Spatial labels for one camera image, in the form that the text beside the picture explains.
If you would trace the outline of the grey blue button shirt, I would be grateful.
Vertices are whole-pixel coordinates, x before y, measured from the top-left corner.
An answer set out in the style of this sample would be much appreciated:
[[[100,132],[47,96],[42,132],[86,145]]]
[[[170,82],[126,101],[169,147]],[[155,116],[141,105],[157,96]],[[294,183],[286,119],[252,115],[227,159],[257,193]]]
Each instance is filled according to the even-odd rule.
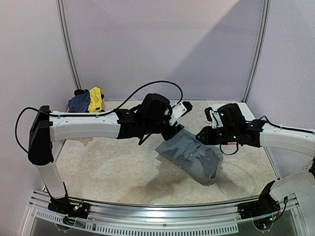
[[[218,147],[202,144],[185,129],[161,143],[156,152],[204,186],[213,184],[223,161],[223,154]]]

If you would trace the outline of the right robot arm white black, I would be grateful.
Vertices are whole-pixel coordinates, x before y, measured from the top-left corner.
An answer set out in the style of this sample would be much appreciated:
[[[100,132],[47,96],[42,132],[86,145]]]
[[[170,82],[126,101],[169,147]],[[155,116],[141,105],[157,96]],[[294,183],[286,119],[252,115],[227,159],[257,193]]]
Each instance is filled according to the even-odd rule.
[[[205,109],[205,126],[195,136],[204,145],[219,147],[229,143],[256,148],[280,148],[315,157],[315,132],[271,123],[268,118],[247,120],[244,106],[228,103]],[[289,176],[267,184],[254,204],[258,214],[265,214],[275,202],[315,184],[315,162],[312,160]]]

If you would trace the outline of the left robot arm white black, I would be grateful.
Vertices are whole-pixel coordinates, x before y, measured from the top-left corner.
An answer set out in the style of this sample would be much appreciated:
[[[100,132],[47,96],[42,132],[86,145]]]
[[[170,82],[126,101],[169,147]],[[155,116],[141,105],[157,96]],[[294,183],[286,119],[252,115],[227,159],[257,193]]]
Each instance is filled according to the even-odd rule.
[[[52,154],[52,143],[76,138],[105,137],[112,139],[138,138],[143,144],[150,135],[173,138],[183,126],[178,119],[192,110],[188,101],[171,105],[157,93],[149,93],[141,104],[131,109],[113,109],[103,113],[62,113],[42,106],[35,117],[29,135],[28,159],[34,164],[62,213],[70,213],[72,200],[61,179]]]

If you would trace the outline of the pink plastic laundry basket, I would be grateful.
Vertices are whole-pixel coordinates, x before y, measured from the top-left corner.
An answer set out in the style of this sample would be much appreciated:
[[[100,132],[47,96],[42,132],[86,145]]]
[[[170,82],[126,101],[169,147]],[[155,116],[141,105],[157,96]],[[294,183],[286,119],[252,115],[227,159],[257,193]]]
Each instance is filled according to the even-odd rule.
[[[104,100],[103,100],[102,101],[102,110],[101,110],[101,112],[105,111],[105,110],[106,110],[106,105],[105,105]]]

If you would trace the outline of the white folded shirt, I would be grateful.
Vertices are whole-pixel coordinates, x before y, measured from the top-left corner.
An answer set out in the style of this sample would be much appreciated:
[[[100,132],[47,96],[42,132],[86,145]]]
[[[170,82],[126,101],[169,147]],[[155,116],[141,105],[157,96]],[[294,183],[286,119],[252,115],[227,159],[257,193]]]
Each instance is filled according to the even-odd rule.
[[[219,103],[219,104],[208,104],[208,107],[211,107],[214,111],[217,111],[218,108],[227,105],[228,103]],[[236,104],[239,106],[244,118],[246,121],[251,121],[255,119],[255,116],[251,112],[251,110],[248,108],[246,103],[243,102],[236,102]]]

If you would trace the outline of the yellow garment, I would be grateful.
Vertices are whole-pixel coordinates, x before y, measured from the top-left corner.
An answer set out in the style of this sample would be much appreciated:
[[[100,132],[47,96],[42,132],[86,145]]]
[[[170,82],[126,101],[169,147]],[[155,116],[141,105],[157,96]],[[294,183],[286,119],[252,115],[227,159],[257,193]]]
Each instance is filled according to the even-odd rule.
[[[102,110],[102,97],[101,90],[98,87],[94,87],[89,90],[90,104],[88,106],[89,113],[98,113]]]

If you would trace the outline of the navy blue garment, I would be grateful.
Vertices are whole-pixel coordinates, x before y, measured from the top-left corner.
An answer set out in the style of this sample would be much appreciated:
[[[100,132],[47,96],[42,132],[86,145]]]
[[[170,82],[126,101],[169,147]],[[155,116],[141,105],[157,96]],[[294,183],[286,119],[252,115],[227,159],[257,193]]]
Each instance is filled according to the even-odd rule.
[[[71,113],[87,113],[90,105],[90,92],[85,89],[74,91],[74,97],[68,101],[68,108]]]

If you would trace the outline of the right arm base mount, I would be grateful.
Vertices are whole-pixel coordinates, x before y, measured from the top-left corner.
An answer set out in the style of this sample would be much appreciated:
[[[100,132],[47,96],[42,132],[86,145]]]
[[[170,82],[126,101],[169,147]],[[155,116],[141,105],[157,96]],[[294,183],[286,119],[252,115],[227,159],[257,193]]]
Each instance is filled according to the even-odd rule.
[[[274,200],[270,196],[271,187],[275,182],[275,180],[269,182],[263,188],[257,200],[237,205],[237,212],[240,214],[241,219],[258,217],[280,211],[281,207],[279,201]]]

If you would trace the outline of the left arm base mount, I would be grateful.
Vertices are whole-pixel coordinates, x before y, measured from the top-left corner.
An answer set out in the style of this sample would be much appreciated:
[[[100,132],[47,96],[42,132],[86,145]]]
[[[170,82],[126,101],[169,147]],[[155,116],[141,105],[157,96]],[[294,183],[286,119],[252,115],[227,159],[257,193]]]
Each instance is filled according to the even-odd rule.
[[[66,215],[67,217],[75,217],[87,219],[90,213],[91,204],[79,201],[77,204],[74,204],[70,201],[66,186],[64,186],[65,195],[61,198],[53,197],[50,192],[50,202],[48,204],[48,209],[57,213]]]

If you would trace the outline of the right aluminium corner post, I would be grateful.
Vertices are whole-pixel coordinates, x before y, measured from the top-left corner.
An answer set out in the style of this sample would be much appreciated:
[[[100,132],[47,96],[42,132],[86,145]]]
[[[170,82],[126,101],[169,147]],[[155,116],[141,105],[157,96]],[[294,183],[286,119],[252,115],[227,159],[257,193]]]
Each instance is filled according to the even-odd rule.
[[[260,25],[258,28],[258,36],[257,36],[257,41],[256,41],[256,46],[255,46],[254,57],[252,60],[252,65],[251,65],[248,81],[245,87],[245,91],[241,100],[242,102],[245,102],[245,103],[248,102],[249,100],[253,83],[254,83],[254,79],[255,79],[255,75],[258,69],[260,56],[261,56],[263,43],[264,43],[264,38],[266,34],[267,24],[268,24],[269,11],[270,11],[270,0],[264,0],[263,9],[262,9],[261,18],[260,18]]]

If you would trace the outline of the aluminium corner post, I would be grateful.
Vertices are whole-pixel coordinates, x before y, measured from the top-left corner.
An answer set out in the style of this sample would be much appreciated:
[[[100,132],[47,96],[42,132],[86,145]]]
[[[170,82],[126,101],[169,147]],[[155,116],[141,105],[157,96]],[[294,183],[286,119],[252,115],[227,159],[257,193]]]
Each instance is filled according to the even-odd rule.
[[[258,69],[260,56],[261,56],[263,43],[264,43],[264,38],[266,34],[267,24],[268,24],[269,11],[270,11],[270,0],[264,0],[263,9],[262,9],[261,18],[260,18],[260,25],[258,28],[258,36],[257,36],[257,41],[256,41],[256,46],[255,46],[254,57],[252,60],[252,65],[251,65],[248,81],[245,87],[245,91],[241,100],[242,102],[245,102],[245,103],[248,102],[249,100],[253,83],[254,83],[254,79],[255,79],[255,75]]]
[[[70,37],[69,37],[69,31],[68,31],[67,22],[66,22],[64,1],[56,0],[56,4],[57,4],[57,11],[59,15],[61,33],[62,33],[64,48],[65,48],[65,53],[68,60],[70,73],[71,73],[75,88],[81,89],[82,85],[81,85],[79,74],[76,68],[76,63],[75,63],[75,59],[73,55],[73,50],[72,50]]]

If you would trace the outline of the aluminium front rail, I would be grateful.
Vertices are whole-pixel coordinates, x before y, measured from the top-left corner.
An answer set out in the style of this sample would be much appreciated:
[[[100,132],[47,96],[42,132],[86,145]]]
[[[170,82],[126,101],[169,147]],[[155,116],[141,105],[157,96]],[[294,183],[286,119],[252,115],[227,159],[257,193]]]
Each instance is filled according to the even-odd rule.
[[[86,219],[72,225],[64,215],[48,209],[49,195],[34,191],[22,229],[24,236],[304,236],[297,199],[290,196],[277,221],[271,215],[242,219],[239,204],[252,199],[217,204],[151,206],[90,201]]]

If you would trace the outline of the left aluminium corner post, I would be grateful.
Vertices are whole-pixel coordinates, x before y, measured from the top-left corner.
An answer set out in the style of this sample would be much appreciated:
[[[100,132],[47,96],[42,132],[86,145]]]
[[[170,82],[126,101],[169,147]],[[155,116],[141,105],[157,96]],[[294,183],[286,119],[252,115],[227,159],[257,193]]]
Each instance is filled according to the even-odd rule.
[[[71,73],[75,88],[81,89],[82,85],[81,85],[79,74],[76,68],[76,63],[75,63],[75,59],[73,55],[73,50],[72,50],[70,37],[69,37],[69,31],[68,31],[67,22],[66,22],[64,1],[56,0],[56,4],[57,4],[57,11],[59,15],[61,33],[62,33],[64,48],[65,48],[65,53],[68,60],[70,73]]]

